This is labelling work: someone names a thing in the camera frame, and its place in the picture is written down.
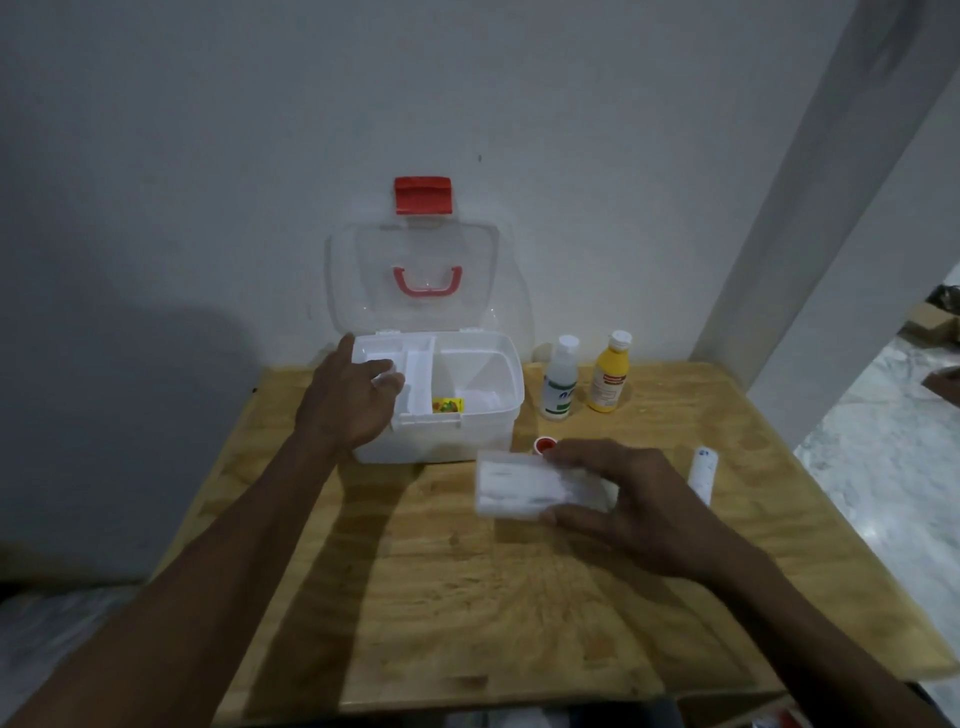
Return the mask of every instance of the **cardboard box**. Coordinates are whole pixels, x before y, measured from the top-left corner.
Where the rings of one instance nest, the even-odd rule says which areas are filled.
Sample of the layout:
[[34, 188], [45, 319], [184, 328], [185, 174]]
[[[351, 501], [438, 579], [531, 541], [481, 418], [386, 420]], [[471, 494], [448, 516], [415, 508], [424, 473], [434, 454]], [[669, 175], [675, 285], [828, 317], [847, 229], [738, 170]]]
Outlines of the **cardboard box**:
[[903, 328], [927, 344], [960, 341], [960, 316], [933, 303], [918, 303], [911, 308]]
[[960, 367], [947, 367], [939, 372], [931, 372], [924, 379], [924, 387], [950, 404], [960, 407]]

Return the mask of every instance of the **floor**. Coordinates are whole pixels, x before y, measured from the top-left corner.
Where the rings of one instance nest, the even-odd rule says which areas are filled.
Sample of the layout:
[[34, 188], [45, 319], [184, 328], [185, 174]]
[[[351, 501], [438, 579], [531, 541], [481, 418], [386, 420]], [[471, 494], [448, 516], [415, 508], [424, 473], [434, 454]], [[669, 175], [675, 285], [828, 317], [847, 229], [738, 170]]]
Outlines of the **floor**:
[[[960, 408], [921, 386], [951, 365], [894, 339], [796, 454], [960, 653]], [[960, 726], [960, 678], [924, 687]]]
[[[960, 408], [925, 390], [960, 349], [887, 345], [797, 456], [863, 539], [960, 652]], [[52, 666], [88, 638], [132, 588], [0, 604], [0, 724]], [[960, 678], [925, 686], [960, 726]], [[537, 709], [454, 714], [449, 726], [566, 726]]]

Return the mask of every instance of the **white plastic box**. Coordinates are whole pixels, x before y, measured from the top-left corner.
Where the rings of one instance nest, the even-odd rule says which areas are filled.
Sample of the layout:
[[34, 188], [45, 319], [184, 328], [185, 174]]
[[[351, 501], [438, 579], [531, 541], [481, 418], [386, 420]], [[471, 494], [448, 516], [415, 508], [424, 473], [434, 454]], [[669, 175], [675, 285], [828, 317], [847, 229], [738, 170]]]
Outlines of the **white plastic box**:
[[[392, 359], [406, 378], [390, 426], [354, 451], [360, 462], [441, 463], [510, 449], [523, 403], [520, 359], [505, 333], [479, 326], [515, 303], [492, 302], [502, 242], [495, 225], [394, 215], [332, 238], [334, 322], [366, 334], [353, 361]], [[435, 413], [435, 398], [462, 399], [464, 411]]]
[[[406, 377], [390, 427], [354, 454], [362, 463], [473, 460], [478, 450], [509, 450], [523, 402], [513, 343], [492, 331], [361, 336], [354, 361], [393, 359]], [[433, 412], [432, 400], [461, 398], [463, 412]]]

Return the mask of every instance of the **plywood tabletop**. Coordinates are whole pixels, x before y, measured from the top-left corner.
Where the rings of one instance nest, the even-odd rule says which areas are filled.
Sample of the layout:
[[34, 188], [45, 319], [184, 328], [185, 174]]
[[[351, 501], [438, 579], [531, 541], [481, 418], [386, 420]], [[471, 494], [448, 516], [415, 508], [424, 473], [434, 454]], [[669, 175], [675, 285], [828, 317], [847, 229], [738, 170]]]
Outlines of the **plywood tabletop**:
[[[536, 415], [525, 368], [514, 450], [535, 437], [663, 449], [685, 473], [720, 454], [713, 509], [766, 549], [816, 606], [904, 680], [955, 673], [926, 615], [737, 386], [709, 364], [634, 367], [620, 408], [580, 394]], [[293, 429], [305, 369], [268, 370], [161, 568], [260, 475]], [[217, 723], [665, 692], [754, 692], [776, 675], [701, 587], [536, 523], [473, 513], [473, 463], [340, 465], [325, 484]]]

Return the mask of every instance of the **red handle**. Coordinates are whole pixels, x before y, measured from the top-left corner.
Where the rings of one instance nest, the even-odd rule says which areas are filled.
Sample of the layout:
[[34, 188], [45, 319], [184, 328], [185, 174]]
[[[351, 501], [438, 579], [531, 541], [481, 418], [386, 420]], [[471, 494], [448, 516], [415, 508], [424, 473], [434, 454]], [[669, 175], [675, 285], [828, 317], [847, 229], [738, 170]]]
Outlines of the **red handle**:
[[427, 296], [449, 296], [457, 292], [460, 287], [460, 279], [464, 276], [464, 269], [459, 265], [453, 266], [450, 270], [453, 271], [453, 280], [446, 288], [411, 288], [403, 277], [403, 269], [398, 265], [394, 266], [394, 280], [400, 286], [401, 291], [415, 299], [422, 299]]

